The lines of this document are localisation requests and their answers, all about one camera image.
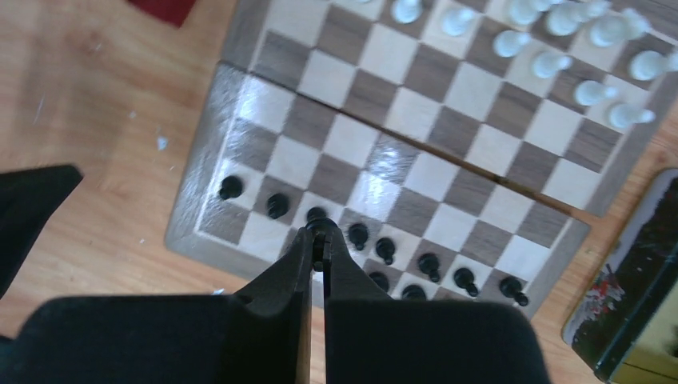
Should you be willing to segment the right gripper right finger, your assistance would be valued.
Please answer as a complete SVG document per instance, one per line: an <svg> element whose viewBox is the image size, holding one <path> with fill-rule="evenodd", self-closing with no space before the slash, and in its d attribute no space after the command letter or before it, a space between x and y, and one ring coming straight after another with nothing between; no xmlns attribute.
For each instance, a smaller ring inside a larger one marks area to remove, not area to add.
<svg viewBox="0 0 678 384"><path fill-rule="evenodd" d="M547 383L536 334L498 303L389 297L325 235L325 378L329 383Z"/></svg>

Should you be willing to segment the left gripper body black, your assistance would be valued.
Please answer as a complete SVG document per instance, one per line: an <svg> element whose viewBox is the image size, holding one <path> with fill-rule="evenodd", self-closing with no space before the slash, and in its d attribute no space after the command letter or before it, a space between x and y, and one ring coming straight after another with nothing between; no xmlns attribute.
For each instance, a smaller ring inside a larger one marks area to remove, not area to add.
<svg viewBox="0 0 678 384"><path fill-rule="evenodd" d="M9 289L51 215L82 179L73 165L1 174L1 294Z"/></svg>

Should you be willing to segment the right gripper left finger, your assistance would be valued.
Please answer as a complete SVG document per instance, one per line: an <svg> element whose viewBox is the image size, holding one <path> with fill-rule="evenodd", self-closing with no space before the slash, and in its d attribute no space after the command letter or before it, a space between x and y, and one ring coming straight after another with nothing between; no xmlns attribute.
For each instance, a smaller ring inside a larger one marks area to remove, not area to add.
<svg viewBox="0 0 678 384"><path fill-rule="evenodd" d="M234 294L50 300L1 352L4 383L307 383L313 235Z"/></svg>

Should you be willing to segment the gold metal tray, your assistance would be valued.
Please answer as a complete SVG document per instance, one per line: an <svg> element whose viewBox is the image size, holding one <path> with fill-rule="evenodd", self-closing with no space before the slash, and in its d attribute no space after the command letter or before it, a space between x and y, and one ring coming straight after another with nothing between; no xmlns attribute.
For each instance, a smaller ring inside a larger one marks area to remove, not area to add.
<svg viewBox="0 0 678 384"><path fill-rule="evenodd" d="M603 383L677 381L677 170L652 180L562 338Z"/></svg>

